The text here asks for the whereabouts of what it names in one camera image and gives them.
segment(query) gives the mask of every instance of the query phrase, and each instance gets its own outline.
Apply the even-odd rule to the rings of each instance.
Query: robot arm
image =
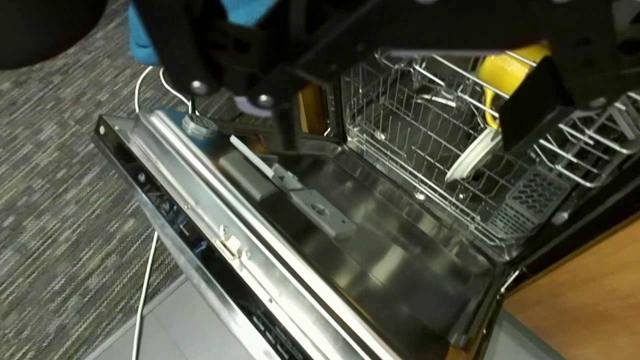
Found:
[[[271,114],[280,149],[293,153],[293,94],[307,82],[331,84],[377,49],[415,57],[546,40],[552,59],[499,111],[504,147],[514,149],[554,108],[601,106],[637,87],[640,39],[634,18],[620,21],[629,15],[620,2],[280,0],[252,28],[228,23],[217,0],[136,7],[178,88],[205,94],[223,87],[247,99]],[[525,114],[523,131],[510,125],[514,114]]]

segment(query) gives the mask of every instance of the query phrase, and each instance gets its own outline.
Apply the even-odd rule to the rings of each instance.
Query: gray carpet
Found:
[[[0,73],[0,358],[83,358],[134,314],[152,235],[90,134],[132,114],[140,73],[124,0],[62,57]],[[152,295],[178,274],[159,250]]]

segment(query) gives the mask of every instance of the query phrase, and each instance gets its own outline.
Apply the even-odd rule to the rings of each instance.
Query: blue glove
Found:
[[[228,23],[247,28],[255,26],[274,5],[276,0],[222,0]],[[159,65],[134,5],[128,7],[128,46],[137,62],[147,67]]]

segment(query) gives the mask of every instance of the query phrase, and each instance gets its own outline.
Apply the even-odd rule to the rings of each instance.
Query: wire basket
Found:
[[[640,96],[627,93],[608,108],[576,111],[542,136],[532,155],[561,176],[585,189],[598,189],[640,151],[637,108]]]
[[[427,194],[491,247],[521,240],[546,222],[570,182],[542,170],[533,158],[491,155],[469,178],[446,174],[483,133],[483,84],[475,59],[389,62],[377,57],[344,77],[349,147]]]

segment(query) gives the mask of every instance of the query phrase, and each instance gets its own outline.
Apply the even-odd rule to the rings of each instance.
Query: dishwasher door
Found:
[[[483,330],[504,291],[507,272],[474,247],[475,235],[346,149],[288,163],[285,174],[303,193],[285,193],[228,136],[203,151],[164,113],[104,116],[96,142],[137,189],[147,215],[159,215],[158,228],[203,240],[182,237],[182,256],[189,253],[189,264],[200,266],[192,279],[219,283],[219,266],[202,266],[203,247],[263,306],[288,338],[281,342],[307,358],[443,358],[449,345],[466,346]],[[324,205],[315,217],[307,213],[314,205],[298,205],[305,196]],[[340,215],[348,232],[331,232],[335,226],[321,221],[327,213]],[[175,249],[179,237],[167,239]],[[243,317],[262,326],[252,312]]]

